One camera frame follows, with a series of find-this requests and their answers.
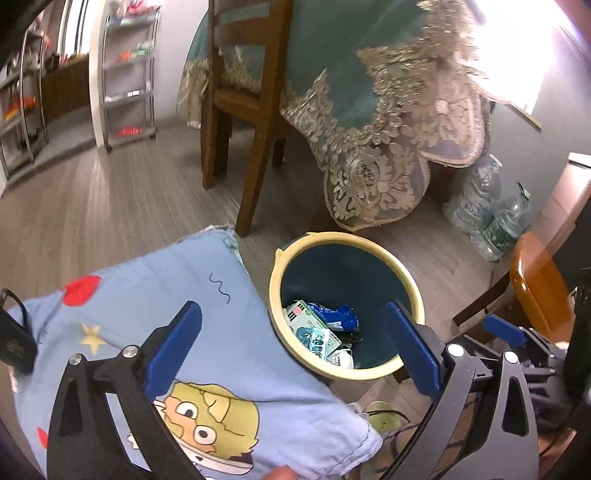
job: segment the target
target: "table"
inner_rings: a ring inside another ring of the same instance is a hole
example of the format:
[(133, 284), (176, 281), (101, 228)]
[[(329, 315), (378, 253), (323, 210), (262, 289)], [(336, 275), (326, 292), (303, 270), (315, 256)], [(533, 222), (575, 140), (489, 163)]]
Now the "table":
[[(268, 4), (221, 22), (265, 15)], [(200, 122), (207, 23), (187, 56), (178, 111)], [(295, 0), (281, 114), (324, 172), (326, 206), (349, 231), (408, 215), (429, 162), (471, 165), (486, 152), (489, 102), (466, 65), (474, 19), (460, 0)], [(263, 47), (223, 51), (225, 80), (260, 90)]]

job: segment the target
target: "chair backrest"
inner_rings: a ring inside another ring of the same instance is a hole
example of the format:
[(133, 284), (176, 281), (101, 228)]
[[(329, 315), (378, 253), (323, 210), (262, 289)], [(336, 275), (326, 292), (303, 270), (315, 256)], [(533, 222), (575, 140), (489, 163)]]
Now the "chair backrest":
[(509, 271), (531, 326), (552, 342), (569, 340), (574, 317), (569, 292), (556, 264), (533, 232), (517, 242)]
[[(256, 4), (269, 4), (269, 15), (220, 24), (220, 14)], [(260, 110), (262, 114), (276, 112), (284, 84), (292, 12), (293, 0), (209, 0), (209, 81), (212, 91), (220, 88), (222, 83), (221, 47), (262, 45), (265, 47), (265, 63)]]

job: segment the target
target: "blue gripper pad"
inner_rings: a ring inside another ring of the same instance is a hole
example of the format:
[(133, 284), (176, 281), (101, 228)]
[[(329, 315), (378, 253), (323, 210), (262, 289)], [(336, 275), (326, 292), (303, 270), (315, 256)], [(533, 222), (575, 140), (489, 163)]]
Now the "blue gripper pad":
[(483, 322), (484, 329), (494, 336), (506, 341), (511, 348), (519, 348), (527, 343), (525, 334), (515, 325), (496, 315), (487, 315)]
[(384, 320), (390, 338), (396, 344), (398, 354), (417, 390), (433, 401), (439, 400), (442, 392), (440, 365), (417, 332), (420, 325), (415, 325), (407, 318), (393, 301), (386, 305)]
[(146, 367), (144, 394), (152, 402), (168, 393), (189, 350), (201, 332), (201, 307), (188, 301), (171, 322), (168, 335)]

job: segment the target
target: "pillow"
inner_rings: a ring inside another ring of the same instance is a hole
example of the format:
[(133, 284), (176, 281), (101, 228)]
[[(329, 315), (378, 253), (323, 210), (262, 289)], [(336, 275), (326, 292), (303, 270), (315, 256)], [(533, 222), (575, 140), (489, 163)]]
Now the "pillow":
[[(282, 347), (237, 251), (230, 231), (208, 229), (25, 302), (39, 351), (34, 372), (17, 376), (15, 403), (44, 472), (69, 357), (110, 358), (141, 345), (187, 300), (201, 306), (203, 328), (169, 393), (154, 403), (205, 477), (261, 479), (289, 465), (300, 478), (325, 478), (378, 451), (377, 432)], [(118, 402), (109, 405), (130, 460), (147, 468)]]

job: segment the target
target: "plastic water bottle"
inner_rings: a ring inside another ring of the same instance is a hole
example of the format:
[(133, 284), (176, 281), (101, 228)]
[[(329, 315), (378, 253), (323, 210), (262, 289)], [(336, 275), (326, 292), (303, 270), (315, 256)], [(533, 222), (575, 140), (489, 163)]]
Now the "plastic water bottle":
[(472, 245), (489, 262), (499, 260), (521, 235), (522, 219), (530, 206), (530, 194), (521, 183), (519, 193), (499, 202), (492, 221), (470, 236)]
[(478, 231), (501, 195), (501, 167), (501, 162), (493, 155), (478, 159), (470, 168), (460, 193), (443, 205), (443, 215), (449, 223), (464, 233)]

